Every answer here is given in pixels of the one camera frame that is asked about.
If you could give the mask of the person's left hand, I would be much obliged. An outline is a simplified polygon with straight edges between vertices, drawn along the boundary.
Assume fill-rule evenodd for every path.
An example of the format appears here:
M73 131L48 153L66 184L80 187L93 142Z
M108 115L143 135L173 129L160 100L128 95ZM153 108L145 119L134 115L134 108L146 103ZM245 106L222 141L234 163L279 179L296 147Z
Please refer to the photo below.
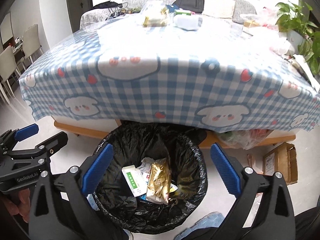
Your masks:
M29 223L31 208L29 189L19 191L14 202L8 196L1 196L1 201L11 216L20 215L26 223Z

